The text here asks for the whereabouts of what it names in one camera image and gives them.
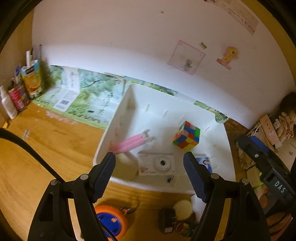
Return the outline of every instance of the round container lid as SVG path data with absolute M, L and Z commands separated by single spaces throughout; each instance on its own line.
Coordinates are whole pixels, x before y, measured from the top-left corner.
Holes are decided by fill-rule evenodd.
M 178 220 L 188 219 L 193 212 L 192 204 L 188 200 L 180 200 L 176 202 L 173 206 L 173 209 L 176 212 L 176 217 Z

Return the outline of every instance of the wooden table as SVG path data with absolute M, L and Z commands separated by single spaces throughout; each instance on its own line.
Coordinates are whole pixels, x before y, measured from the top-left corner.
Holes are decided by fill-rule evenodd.
M 23 137 L 65 181 L 74 180 L 90 171 L 104 133 L 101 129 L 73 121 L 35 104 L 30 104 L 12 120 L 8 130 Z M 27 240 L 35 210 L 54 178 L 16 144 L 0 139 L 0 148 L 0 209 L 20 238 Z M 189 200 L 190 195 L 145 191 L 109 182 L 103 198 L 95 205 L 140 205 L 135 213 L 127 215 L 129 229 L 122 241 L 189 240 L 176 233 L 162 234 L 157 228 L 159 209 L 172 207 L 180 199 Z M 76 237 L 81 240 L 73 200 L 69 200 L 69 206 Z M 216 240 L 223 237 L 228 211 L 226 208 L 223 213 Z

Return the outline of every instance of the spray bottle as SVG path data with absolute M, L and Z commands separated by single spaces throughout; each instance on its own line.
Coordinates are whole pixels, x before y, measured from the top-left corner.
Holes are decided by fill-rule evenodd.
M 17 109 L 15 108 L 10 96 L 8 93 L 4 90 L 4 87 L 0 87 L 0 94 L 2 98 L 2 105 L 8 114 L 10 119 L 14 119 L 17 116 Z

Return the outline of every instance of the blue rubber gripper pad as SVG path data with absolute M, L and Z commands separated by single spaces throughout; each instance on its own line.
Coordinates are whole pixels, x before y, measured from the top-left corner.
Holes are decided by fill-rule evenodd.
M 260 141 L 256 136 L 251 136 L 250 139 L 257 144 L 257 146 L 260 148 L 259 150 L 264 152 L 266 155 L 270 154 L 270 149 L 264 145 L 262 141 Z
M 186 152 L 183 165 L 198 198 L 207 203 L 212 194 L 211 173 L 206 166 L 199 164 L 191 152 Z
M 95 203 L 101 198 L 105 192 L 107 184 L 115 168 L 116 157 L 112 152 L 108 152 L 102 162 L 95 165 L 89 175 L 91 177 L 89 184 L 92 189 L 93 195 L 91 200 Z

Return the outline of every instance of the white plastic bin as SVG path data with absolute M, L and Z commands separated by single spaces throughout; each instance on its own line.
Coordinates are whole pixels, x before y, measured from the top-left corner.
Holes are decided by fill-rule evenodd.
M 132 84 L 127 89 L 101 139 L 93 164 L 102 161 L 111 142 L 124 141 L 149 129 L 149 136 L 155 137 L 155 140 L 132 150 L 130 155 L 134 158 L 131 158 L 129 163 L 116 160 L 111 181 L 145 190 L 194 194 L 183 167 L 184 152 L 172 144 L 184 121 L 189 121 L 201 130 L 200 142 L 192 149 L 192 153 L 207 155 L 210 157 L 213 172 L 226 180 L 235 181 L 227 134 L 224 125 L 215 121 L 215 115 L 174 96 L 139 84 Z M 134 173 L 137 169 L 137 153 L 142 150 L 173 153 L 176 165 L 173 181 L 168 183 L 166 176 L 126 175 L 127 172 Z

